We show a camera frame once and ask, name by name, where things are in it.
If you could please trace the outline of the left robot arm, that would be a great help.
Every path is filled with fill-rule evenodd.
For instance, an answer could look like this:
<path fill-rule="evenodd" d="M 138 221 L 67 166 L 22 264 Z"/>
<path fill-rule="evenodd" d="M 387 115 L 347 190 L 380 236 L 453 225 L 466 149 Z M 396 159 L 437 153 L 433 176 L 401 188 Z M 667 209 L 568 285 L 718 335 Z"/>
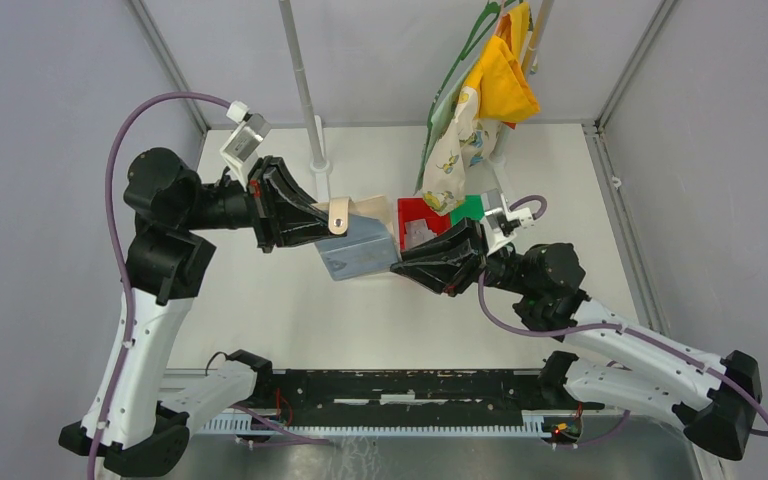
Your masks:
<path fill-rule="evenodd" d="M 215 372 L 169 398 L 160 387 L 178 332 L 198 296 L 215 246 L 206 230 L 249 229 L 263 252 L 331 236 L 329 217 L 283 159 L 257 159 L 243 181 L 203 182 L 173 151 L 139 154 L 124 199 L 136 234 L 123 261 L 120 343 L 84 418 L 65 426 L 61 447 L 122 477 L 168 474 L 191 437 L 231 406 L 266 405 L 272 364 L 238 350 Z"/>

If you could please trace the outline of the tan leather card holder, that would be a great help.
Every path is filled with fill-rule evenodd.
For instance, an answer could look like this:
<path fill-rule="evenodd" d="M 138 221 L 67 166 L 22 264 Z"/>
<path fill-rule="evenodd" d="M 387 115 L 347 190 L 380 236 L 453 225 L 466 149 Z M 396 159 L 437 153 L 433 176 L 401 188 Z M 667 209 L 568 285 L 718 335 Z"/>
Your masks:
<path fill-rule="evenodd" d="M 313 206 L 327 214 L 330 233 L 340 236 L 315 242 L 334 281 L 388 272 L 399 257 L 392 205 L 384 195 L 361 200 L 337 197 Z"/>

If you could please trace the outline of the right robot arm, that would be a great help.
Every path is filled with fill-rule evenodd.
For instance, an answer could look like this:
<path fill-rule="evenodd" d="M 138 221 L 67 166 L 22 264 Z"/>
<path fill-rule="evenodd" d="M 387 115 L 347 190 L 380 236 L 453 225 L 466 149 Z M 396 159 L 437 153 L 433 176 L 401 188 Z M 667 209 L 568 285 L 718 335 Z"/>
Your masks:
<path fill-rule="evenodd" d="M 486 226 L 465 219 L 405 251 L 391 271 L 451 297 L 470 286 L 480 295 L 517 294 L 513 332 L 561 344 L 537 382 L 545 405 L 562 408 L 574 399 L 614 406 L 673 426 L 717 457 L 745 456 L 763 415 L 757 360 L 739 350 L 698 350 L 624 319 L 582 288 L 573 245 L 520 253 L 493 245 Z"/>

